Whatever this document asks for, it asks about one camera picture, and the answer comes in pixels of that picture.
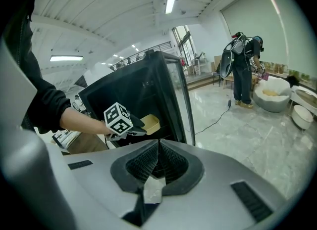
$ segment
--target yellow object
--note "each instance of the yellow object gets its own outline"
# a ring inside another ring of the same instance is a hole
[[[246,109],[253,109],[253,104],[246,104],[244,102],[240,102],[240,106]]]
[[[152,114],[141,118],[141,121],[145,124],[142,129],[147,131],[147,135],[151,135],[160,129],[159,119]]]
[[[268,96],[279,96],[278,93],[271,91],[271,90],[262,90],[263,94],[266,94]]]

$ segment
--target railing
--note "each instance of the railing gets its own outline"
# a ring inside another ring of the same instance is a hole
[[[161,51],[167,51],[167,50],[171,50],[172,49],[172,45],[170,42],[166,42],[166,43],[163,43],[163,44],[160,44],[158,46],[153,46],[151,48],[148,48],[148,49],[145,49],[145,50],[142,50],[130,57],[127,57],[117,63],[115,63],[114,65],[110,66],[110,68],[115,71],[121,67],[124,67],[124,66],[127,66],[127,65],[130,65],[134,62],[137,62],[138,60],[141,60],[143,59],[143,56],[144,56],[144,53],[148,50],[154,50],[154,51],[158,51],[158,50],[161,50]]]

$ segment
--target white chair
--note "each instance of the white chair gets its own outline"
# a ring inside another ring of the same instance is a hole
[[[270,96],[263,93],[263,90],[276,92],[278,96]],[[292,91],[289,83],[281,78],[264,81],[257,84],[253,100],[261,108],[270,112],[281,112],[287,107]]]

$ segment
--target person in black outfit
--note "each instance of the person in black outfit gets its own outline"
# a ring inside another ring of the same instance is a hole
[[[260,37],[247,38],[244,51],[234,55],[232,73],[234,78],[233,96],[235,104],[244,108],[252,109],[250,99],[250,90],[252,82],[250,58],[253,56],[254,62],[259,70],[259,73],[264,73],[260,66],[260,50],[263,45],[263,40]]]
[[[35,0],[22,0],[7,24],[3,37],[19,68],[37,89],[21,126],[39,133],[71,130],[89,134],[112,133],[106,125],[71,108],[63,91],[42,78],[38,61],[32,53],[30,21]]]

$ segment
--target staircase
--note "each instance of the staircase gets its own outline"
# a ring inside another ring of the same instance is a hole
[[[201,88],[203,86],[207,86],[207,85],[210,85],[213,83],[215,83],[215,85],[217,85],[218,81],[219,81],[218,76],[213,77],[213,75],[210,74],[210,75],[205,76],[204,78],[187,82],[187,89],[188,89],[188,91],[195,90],[195,89],[198,89],[198,88]]]

